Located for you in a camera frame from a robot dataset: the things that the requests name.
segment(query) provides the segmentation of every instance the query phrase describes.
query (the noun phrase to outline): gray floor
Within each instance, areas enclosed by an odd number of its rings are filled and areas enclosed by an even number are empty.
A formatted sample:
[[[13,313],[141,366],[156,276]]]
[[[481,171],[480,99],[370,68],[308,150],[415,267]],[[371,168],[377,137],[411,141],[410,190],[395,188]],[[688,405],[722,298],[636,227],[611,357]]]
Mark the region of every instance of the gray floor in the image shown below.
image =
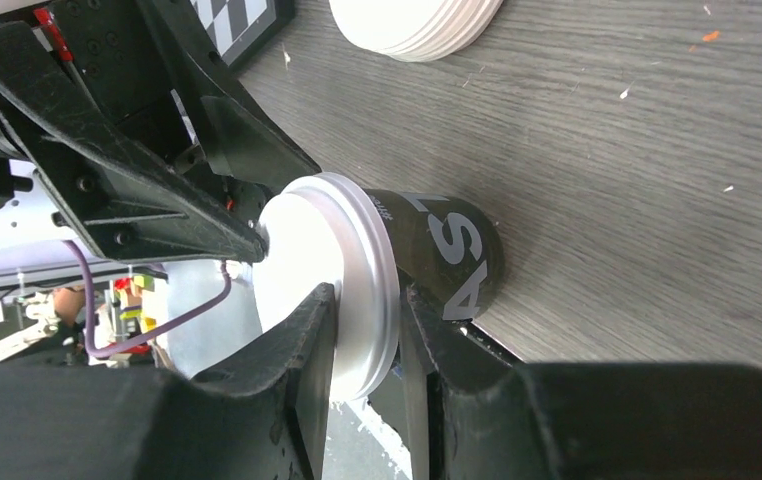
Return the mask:
[[[500,341],[762,365],[762,1],[506,0],[415,65],[297,3],[241,80],[325,169],[500,222],[507,286],[479,320]]]

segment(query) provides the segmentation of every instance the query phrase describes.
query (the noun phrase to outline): black cup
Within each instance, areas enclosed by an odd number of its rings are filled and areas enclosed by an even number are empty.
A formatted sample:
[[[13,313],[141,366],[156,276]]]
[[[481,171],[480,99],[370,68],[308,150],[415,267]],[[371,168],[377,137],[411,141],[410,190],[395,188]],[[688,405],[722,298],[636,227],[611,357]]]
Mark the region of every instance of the black cup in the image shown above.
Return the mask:
[[[443,320],[469,320],[496,298],[505,258],[499,232],[459,198],[365,190],[384,220],[399,271],[430,294]]]

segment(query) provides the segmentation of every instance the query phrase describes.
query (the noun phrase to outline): checkerboard pattern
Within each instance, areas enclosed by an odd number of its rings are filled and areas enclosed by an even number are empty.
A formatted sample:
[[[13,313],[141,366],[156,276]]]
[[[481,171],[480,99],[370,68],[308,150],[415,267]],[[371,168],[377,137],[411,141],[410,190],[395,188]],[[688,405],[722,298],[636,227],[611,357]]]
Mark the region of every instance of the checkerboard pattern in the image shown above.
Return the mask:
[[[266,0],[190,0],[220,55],[266,11]]]

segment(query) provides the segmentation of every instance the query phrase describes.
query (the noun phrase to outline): white lid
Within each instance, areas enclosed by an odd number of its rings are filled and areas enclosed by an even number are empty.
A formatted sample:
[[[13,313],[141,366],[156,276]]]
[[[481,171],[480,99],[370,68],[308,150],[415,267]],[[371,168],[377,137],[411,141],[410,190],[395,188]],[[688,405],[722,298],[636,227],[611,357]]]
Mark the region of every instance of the white lid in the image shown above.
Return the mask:
[[[330,0],[358,47],[402,61],[437,60],[475,41],[502,0]]]
[[[384,379],[399,337],[393,249],[372,201],[332,173],[290,183],[260,216],[266,258],[254,265],[263,331],[283,321],[319,283],[338,299],[331,400],[364,397]]]

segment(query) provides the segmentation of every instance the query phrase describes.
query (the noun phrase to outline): gray wood grain surface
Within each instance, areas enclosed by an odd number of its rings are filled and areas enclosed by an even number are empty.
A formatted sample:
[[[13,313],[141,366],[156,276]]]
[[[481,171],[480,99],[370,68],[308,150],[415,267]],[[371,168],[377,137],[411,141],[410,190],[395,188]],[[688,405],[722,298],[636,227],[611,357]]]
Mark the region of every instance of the gray wood grain surface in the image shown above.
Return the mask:
[[[506,0],[405,64],[297,0],[241,80],[323,168],[499,222],[522,358],[762,365],[762,1],[708,1]]]

